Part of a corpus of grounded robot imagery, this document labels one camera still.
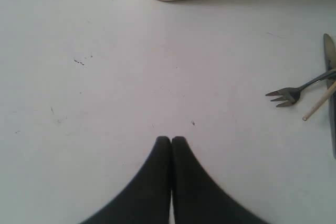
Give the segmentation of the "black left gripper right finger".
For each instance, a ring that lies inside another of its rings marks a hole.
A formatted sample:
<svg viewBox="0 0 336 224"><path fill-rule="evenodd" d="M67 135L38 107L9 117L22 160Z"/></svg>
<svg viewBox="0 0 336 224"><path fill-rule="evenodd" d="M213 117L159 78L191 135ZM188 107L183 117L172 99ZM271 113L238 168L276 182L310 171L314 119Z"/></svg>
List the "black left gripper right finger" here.
<svg viewBox="0 0 336 224"><path fill-rule="evenodd" d="M214 182L182 136L172 139L172 169L175 223L266 223Z"/></svg>

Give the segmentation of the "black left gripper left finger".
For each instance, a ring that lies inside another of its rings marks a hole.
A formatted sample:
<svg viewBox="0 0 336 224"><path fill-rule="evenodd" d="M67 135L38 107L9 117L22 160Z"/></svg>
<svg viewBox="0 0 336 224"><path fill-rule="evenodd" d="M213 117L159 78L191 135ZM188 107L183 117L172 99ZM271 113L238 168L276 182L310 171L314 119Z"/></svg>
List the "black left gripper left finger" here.
<svg viewBox="0 0 336 224"><path fill-rule="evenodd" d="M169 223L171 141L159 136L127 186L83 223Z"/></svg>

